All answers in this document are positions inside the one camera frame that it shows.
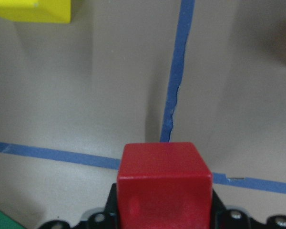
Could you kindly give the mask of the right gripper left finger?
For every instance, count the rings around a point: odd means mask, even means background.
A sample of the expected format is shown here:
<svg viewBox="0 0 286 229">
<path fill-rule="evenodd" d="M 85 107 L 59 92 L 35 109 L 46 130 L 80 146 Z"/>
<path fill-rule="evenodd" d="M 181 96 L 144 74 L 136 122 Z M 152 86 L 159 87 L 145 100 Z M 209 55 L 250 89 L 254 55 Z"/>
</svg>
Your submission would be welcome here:
<svg viewBox="0 0 286 229">
<path fill-rule="evenodd" d="M 113 183 L 104 207 L 105 221 L 109 229 L 118 228 L 117 185 Z"/>
</svg>

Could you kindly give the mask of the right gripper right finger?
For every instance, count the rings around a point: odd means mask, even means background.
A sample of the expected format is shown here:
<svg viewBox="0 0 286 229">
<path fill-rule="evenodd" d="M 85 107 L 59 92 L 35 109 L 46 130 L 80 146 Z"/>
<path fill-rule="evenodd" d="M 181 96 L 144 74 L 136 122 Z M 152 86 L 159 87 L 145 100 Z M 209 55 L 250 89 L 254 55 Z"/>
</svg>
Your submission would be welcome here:
<svg viewBox="0 0 286 229">
<path fill-rule="evenodd" d="M 227 229 L 227 208 L 219 198 L 215 190 L 212 190 L 212 204 L 210 213 L 210 228 L 211 229 Z"/>
</svg>

